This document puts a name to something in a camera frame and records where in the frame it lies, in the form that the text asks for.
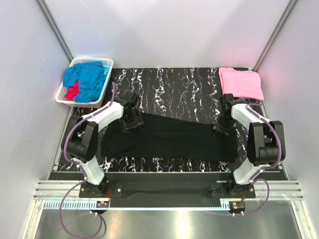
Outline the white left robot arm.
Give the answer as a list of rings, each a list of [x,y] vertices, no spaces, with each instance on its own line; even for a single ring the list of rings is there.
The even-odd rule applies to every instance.
[[[81,190],[96,197],[103,197],[110,192],[104,172],[98,164],[99,132],[116,121],[123,133],[133,129],[142,129],[144,121],[138,110],[140,96],[135,92],[125,93],[120,98],[112,97],[105,106],[84,115],[72,116],[61,143],[64,157],[80,168],[84,175]]]

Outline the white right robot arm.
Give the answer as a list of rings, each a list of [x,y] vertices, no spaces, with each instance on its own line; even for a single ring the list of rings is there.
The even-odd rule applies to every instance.
[[[284,127],[281,121],[267,119],[252,109],[252,104],[241,103],[232,94],[220,98],[221,114],[214,124],[218,137],[230,136],[237,121],[248,131],[247,158],[227,179],[222,191],[238,197],[248,190],[256,177],[277,167],[286,157]]]

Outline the black t-shirt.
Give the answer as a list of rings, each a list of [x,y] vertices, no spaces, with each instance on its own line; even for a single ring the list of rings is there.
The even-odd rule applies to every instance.
[[[237,133],[231,128],[218,136],[213,124],[141,113],[143,127],[124,132],[118,121],[107,126],[101,142],[102,157],[161,157],[235,162]]]

